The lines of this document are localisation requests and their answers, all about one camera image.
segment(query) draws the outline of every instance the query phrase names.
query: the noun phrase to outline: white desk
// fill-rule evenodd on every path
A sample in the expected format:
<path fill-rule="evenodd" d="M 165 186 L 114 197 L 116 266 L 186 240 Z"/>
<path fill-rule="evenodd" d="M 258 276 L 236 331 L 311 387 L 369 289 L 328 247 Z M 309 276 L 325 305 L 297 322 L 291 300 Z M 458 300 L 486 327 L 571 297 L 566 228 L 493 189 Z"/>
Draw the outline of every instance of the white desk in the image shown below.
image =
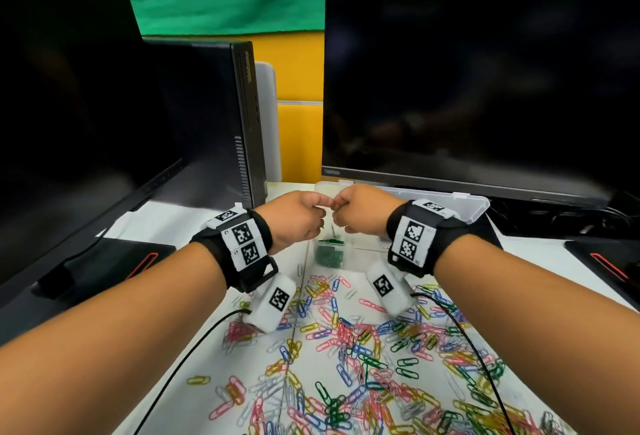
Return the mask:
<path fill-rule="evenodd" d="M 292 190 L 313 190 L 313 188 L 313 184 L 269 183 L 268 200 Z M 190 238 L 199 230 L 204 221 L 210 219 L 211 216 L 212 211 L 210 209 L 193 209 L 180 205 L 150 201 L 138 211 L 128 212 L 120 218 L 109 231 L 108 237 L 168 244 L 180 248 L 189 242 Z M 587 288 L 591 288 L 620 304 L 632 308 L 631 305 L 620 297 L 611 287 L 600 280 L 579 260 L 574 258 L 573 255 L 564 248 L 562 240 L 505 237 L 497 230 L 496 233 L 505 251 L 520 256 L 524 258 L 524 260 L 540 265 L 540 267 L 548 269 Z M 282 271 L 295 271 L 296 265 L 303 263 L 306 250 L 305 244 L 298 244 L 278 253 L 276 259 L 280 265 L 280 269 Z M 185 350 L 189 349 L 202 333 L 218 318 L 230 310 L 231 303 L 237 296 L 238 293 L 235 291 L 228 292 L 220 307 L 212 313 L 211 317 L 204 323 Z M 146 410 L 148 410 L 160 387 L 162 387 L 176 364 L 177 361 L 156 384 L 154 389 L 149 392 L 148 396 L 146 396 L 138 407 L 123 421 L 119 428 L 117 428 L 114 435 L 127 435 L 135 430 L 135 427 L 144 416 Z M 525 398 L 529 398 L 529 396 L 533 396 L 533 394 L 524 393 L 524 396 Z"/>

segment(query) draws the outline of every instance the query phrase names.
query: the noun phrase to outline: computer monitor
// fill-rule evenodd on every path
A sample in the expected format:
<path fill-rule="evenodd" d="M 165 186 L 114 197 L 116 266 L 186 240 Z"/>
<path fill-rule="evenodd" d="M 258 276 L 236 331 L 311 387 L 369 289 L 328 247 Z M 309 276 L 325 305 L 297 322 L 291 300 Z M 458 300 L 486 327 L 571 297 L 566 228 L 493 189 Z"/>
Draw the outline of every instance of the computer monitor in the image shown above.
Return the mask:
<path fill-rule="evenodd" d="M 323 175 L 638 195 L 640 0 L 326 0 Z"/>
<path fill-rule="evenodd" d="M 0 0 L 0 306 L 180 169 L 130 0 Z"/>

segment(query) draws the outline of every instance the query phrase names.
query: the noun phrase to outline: wristband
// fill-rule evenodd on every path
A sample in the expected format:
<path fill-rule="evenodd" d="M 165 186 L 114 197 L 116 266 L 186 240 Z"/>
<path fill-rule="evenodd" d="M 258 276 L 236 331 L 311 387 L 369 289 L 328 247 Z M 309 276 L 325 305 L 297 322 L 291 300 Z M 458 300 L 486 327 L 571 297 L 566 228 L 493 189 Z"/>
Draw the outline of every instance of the wristband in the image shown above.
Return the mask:
<path fill-rule="evenodd" d="M 433 267 L 444 250 L 469 234 L 460 216 L 427 199 L 405 202 L 387 220 L 393 241 L 387 260 L 399 270 L 417 277 L 433 275 Z"/>
<path fill-rule="evenodd" d="M 278 265 L 268 254 L 273 246 L 271 230 L 258 212 L 236 204 L 204 226 L 190 242 L 209 250 L 225 276 L 227 288 L 252 292 L 278 272 Z M 268 265 L 273 270 L 265 275 Z"/>

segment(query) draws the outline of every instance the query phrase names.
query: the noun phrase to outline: finger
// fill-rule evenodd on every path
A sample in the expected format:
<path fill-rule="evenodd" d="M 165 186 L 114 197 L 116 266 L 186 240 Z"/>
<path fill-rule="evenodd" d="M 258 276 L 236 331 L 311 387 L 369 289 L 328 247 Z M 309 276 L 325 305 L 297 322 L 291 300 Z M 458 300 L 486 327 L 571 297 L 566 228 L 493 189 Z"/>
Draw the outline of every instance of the finger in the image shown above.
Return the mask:
<path fill-rule="evenodd" d="M 317 235 L 320 234 L 320 228 L 318 229 L 312 229 L 311 231 L 309 231 L 305 237 L 303 238 L 304 240 L 312 240 L 313 238 L 315 238 Z"/>
<path fill-rule="evenodd" d="M 338 212 L 334 212 L 333 213 L 333 223 L 336 226 L 339 226 L 340 228 L 343 228 L 344 226 L 347 226 L 348 222 L 346 220 L 345 216 L 345 212 L 347 212 L 348 207 L 345 209 L 340 209 L 340 211 Z"/>
<path fill-rule="evenodd" d="M 351 202 L 351 194 L 353 193 L 353 186 L 349 186 L 346 189 L 342 189 L 337 196 L 335 196 L 335 205 L 332 207 L 334 211 L 337 211 L 345 204 L 349 204 Z"/>
<path fill-rule="evenodd" d="M 318 217 L 325 217 L 326 216 L 326 209 L 323 209 L 322 207 L 314 206 L 314 207 L 311 208 L 311 212 L 316 214 Z"/>
<path fill-rule="evenodd" d="M 319 192 L 305 191 L 302 193 L 301 202 L 303 205 L 311 208 L 316 205 L 322 205 L 323 207 L 333 208 L 334 200 L 328 195 L 320 194 Z"/>

